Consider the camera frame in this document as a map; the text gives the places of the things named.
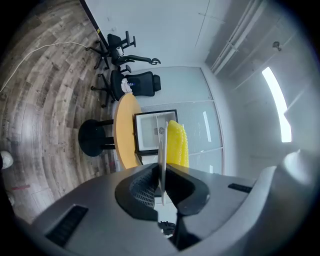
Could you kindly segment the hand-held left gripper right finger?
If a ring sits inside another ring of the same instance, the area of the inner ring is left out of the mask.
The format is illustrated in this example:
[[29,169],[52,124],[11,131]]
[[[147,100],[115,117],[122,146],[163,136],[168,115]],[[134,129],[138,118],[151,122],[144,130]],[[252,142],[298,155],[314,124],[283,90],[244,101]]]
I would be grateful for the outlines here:
[[180,251],[219,231],[251,192],[252,179],[169,164],[165,191],[177,209],[172,243]]

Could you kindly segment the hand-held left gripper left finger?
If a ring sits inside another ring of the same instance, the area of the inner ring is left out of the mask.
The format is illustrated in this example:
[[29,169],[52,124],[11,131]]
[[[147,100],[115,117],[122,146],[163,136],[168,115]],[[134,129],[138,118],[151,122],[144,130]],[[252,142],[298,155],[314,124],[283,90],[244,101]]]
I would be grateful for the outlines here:
[[24,231],[49,256],[173,256],[177,248],[157,220],[133,218],[118,204],[115,191],[125,178],[152,165],[93,178],[63,196]]

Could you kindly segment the yellow corn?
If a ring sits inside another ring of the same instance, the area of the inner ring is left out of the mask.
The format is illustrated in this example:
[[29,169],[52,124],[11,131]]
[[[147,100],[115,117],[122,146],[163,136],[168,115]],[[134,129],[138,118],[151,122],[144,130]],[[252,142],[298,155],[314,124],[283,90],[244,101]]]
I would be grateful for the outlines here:
[[166,163],[189,167],[188,138],[184,127],[170,120],[167,127]]

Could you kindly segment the white plastic bin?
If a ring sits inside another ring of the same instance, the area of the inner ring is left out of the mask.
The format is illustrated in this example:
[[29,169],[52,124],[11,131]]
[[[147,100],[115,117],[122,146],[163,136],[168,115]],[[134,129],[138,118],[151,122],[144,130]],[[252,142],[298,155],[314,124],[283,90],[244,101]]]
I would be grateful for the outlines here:
[[159,143],[165,134],[169,121],[178,121],[175,109],[136,113],[134,115],[135,154],[141,164],[158,161]]

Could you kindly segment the round wooden table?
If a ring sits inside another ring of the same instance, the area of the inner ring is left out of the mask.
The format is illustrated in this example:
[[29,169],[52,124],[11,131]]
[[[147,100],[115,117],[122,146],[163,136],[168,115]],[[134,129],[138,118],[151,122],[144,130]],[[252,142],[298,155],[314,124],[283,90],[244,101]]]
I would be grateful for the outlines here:
[[132,94],[123,95],[117,103],[113,119],[86,120],[78,131],[81,150],[90,157],[99,156],[105,150],[115,150],[124,169],[139,166],[136,160],[134,117],[141,107]]

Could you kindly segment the person's white shoe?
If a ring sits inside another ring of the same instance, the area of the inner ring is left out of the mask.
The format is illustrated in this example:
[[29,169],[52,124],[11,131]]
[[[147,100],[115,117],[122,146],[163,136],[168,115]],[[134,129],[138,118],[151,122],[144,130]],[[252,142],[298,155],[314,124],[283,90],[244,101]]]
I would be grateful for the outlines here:
[[12,166],[14,163],[12,155],[5,150],[0,151],[0,170],[4,170]]

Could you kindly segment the long ceiling light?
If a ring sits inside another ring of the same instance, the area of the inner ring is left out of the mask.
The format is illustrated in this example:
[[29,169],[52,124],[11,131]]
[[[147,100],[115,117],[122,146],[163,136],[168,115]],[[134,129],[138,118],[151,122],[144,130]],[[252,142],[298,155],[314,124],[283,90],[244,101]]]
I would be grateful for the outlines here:
[[266,67],[262,72],[264,79],[270,89],[272,94],[278,119],[280,125],[280,133],[281,133],[281,142],[282,143],[291,143],[292,142],[292,129],[291,125],[285,117],[285,113],[288,110],[286,100],[284,98],[281,87],[270,67]]

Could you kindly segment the black office chair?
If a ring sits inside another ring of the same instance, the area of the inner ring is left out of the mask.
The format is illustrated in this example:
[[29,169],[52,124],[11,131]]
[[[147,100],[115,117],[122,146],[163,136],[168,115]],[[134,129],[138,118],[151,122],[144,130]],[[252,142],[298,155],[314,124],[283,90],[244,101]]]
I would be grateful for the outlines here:
[[128,65],[126,65],[123,70],[115,69],[110,73],[110,80],[107,80],[104,74],[99,73],[98,76],[103,79],[104,87],[99,88],[91,86],[90,89],[92,91],[106,92],[106,103],[109,98],[111,98],[111,102],[114,103],[125,95],[121,88],[121,82],[124,78],[128,80],[134,96],[153,97],[156,92],[162,89],[159,75],[153,74],[151,71],[133,75],[123,74],[124,72],[130,71],[131,68]]
[[146,62],[149,63],[150,65],[157,65],[161,64],[161,61],[158,58],[148,58],[148,57],[142,57],[142,56],[137,56],[137,55],[124,55],[122,57],[118,56],[117,47],[122,47],[123,51],[124,49],[134,46],[136,47],[136,38],[133,36],[133,41],[130,41],[130,35],[129,32],[125,32],[125,39],[121,40],[121,38],[117,35],[114,34],[108,34],[107,35],[107,41],[108,45],[103,47],[103,44],[100,40],[97,40],[95,43],[99,44],[100,49],[92,48],[92,47],[86,47],[85,50],[89,51],[92,50],[100,55],[100,58],[97,62],[97,64],[94,66],[94,69],[97,70],[102,63],[102,61],[105,62],[106,67],[104,68],[105,70],[110,69],[109,63],[108,63],[108,58],[111,58],[111,63],[114,66],[117,66],[118,68],[121,65],[127,64],[127,63],[134,63],[135,61],[138,62]]

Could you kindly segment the white crumpled cloth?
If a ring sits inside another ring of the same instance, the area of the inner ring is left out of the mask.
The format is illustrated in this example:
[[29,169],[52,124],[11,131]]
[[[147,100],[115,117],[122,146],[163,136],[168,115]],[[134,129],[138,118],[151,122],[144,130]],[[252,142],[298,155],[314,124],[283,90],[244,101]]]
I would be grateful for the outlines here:
[[132,94],[133,93],[131,86],[130,86],[130,83],[128,82],[128,80],[126,78],[123,78],[121,81],[121,89],[124,94]]

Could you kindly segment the white ceiling rail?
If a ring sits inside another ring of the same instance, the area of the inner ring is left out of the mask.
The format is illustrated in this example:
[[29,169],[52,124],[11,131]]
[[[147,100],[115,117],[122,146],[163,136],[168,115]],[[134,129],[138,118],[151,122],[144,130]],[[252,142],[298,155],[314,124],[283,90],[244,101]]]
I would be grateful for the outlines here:
[[210,70],[217,75],[231,57],[239,51],[239,47],[245,40],[253,26],[256,24],[268,4],[268,0],[249,0],[241,16],[237,20],[232,32],[227,36],[225,44],[218,51],[216,58],[208,57],[208,60],[214,60]]

